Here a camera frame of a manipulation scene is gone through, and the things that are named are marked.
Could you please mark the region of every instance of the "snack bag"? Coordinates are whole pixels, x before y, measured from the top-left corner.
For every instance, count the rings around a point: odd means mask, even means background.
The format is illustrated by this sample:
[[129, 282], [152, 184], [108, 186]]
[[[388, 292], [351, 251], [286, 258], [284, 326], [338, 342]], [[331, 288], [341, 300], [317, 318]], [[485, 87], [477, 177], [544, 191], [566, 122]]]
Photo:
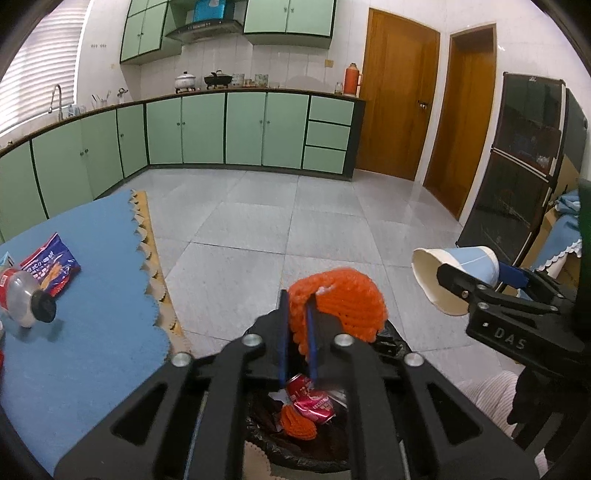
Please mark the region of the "snack bag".
[[62, 291], [74, 273], [80, 271], [80, 265], [57, 233], [23, 260], [21, 268], [31, 273], [41, 289], [52, 297]]

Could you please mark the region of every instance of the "paper cup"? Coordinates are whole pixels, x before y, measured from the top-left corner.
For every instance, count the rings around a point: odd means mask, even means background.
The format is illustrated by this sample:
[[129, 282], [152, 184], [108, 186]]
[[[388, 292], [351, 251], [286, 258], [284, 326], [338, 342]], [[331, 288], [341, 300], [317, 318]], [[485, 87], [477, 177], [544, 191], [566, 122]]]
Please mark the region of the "paper cup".
[[499, 279], [499, 261], [488, 247], [417, 248], [413, 252], [414, 277], [429, 301], [447, 315], [465, 315], [468, 303], [437, 281], [437, 269], [444, 263], [492, 286]]

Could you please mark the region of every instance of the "screw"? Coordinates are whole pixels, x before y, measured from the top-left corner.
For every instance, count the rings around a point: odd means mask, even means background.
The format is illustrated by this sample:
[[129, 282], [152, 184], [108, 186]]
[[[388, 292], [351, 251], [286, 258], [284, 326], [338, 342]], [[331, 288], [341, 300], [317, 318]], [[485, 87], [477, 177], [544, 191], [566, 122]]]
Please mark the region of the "screw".
[[335, 337], [335, 345], [338, 346], [351, 346], [355, 339], [351, 337], [348, 333], [340, 333]]
[[179, 352], [173, 357], [173, 359], [171, 360], [171, 363], [175, 367], [186, 367], [189, 363], [191, 363], [192, 359], [193, 359], [193, 357], [191, 356], [190, 353]]
[[262, 343], [262, 338], [256, 333], [249, 333], [242, 337], [242, 343], [250, 347], [259, 346]]
[[404, 355], [404, 363], [409, 367], [420, 367], [425, 363], [425, 359], [420, 353], [412, 352]]

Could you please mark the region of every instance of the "green cabinet door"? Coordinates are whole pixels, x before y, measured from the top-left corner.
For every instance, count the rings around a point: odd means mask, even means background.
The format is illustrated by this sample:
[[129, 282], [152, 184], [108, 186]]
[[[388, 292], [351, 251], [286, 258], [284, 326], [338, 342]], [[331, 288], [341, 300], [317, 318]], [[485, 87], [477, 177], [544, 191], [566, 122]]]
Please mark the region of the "green cabinet door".
[[306, 133], [308, 95], [269, 93], [262, 164], [300, 168]]
[[0, 231], [7, 241], [46, 219], [27, 142], [0, 158]]
[[115, 110], [97, 113], [80, 122], [90, 191], [94, 198], [98, 198], [123, 179], [117, 140], [117, 114]]
[[129, 177], [148, 164], [144, 135], [144, 106], [132, 105], [118, 108], [117, 126], [123, 174]]
[[62, 125], [34, 138], [33, 155], [49, 217], [93, 200], [81, 122]]
[[143, 23], [143, 12], [127, 19], [125, 32], [123, 33], [123, 45], [121, 46], [121, 61], [138, 55]]
[[228, 93], [226, 163], [261, 165], [265, 92]]
[[289, 0], [249, 0], [244, 33], [285, 32]]
[[129, 11], [127, 12], [127, 16], [131, 17], [131, 15], [135, 15], [140, 12], [143, 12], [147, 8], [147, 6], [146, 6], [147, 3], [148, 3], [147, 0], [131, 0], [131, 3], [129, 5]]
[[183, 98], [183, 161], [223, 163], [224, 93]]
[[146, 105], [148, 151], [151, 164], [183, 163], [181, 149], [181, 99]]
[[160, 4], [146, 10], [139, 42], [140, 55], [160, 48], [167, 8], [168, 4]]
[[291, 0], [286, 32], [330, 37], [334, 7], [335, 0]]

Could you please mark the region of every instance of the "black pot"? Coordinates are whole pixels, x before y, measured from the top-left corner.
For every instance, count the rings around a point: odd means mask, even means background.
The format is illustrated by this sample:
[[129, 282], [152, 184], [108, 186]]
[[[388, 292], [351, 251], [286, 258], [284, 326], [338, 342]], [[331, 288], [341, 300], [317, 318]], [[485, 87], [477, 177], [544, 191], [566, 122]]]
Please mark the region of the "black pot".
[[217, 87], [219, 85], [228, 86], [232, 81], [232, 75], [225, 75], [222, 73], [221, 70], [216, 72], [212, 72], [211, 75], [204, 77], [205, 84], [207, 85], [207, 89], [209, 90], [210, 87]]

